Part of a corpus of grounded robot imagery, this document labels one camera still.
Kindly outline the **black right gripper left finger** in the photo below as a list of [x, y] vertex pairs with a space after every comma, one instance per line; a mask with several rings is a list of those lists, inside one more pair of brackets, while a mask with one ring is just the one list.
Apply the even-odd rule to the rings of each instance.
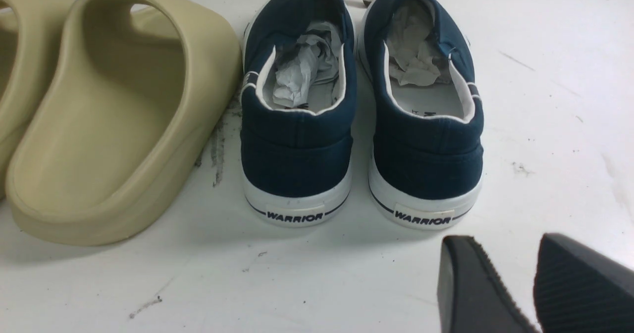
[[471, 236], [442, 239], [437, 286], [443, 333], [536, 333]]

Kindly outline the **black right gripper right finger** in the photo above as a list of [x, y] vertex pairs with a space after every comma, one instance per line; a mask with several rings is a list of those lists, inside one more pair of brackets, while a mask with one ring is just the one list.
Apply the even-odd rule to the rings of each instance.
[[544, 333], [631, 333], [634, 273], [559, 233], [542, 236], [533, 286]]

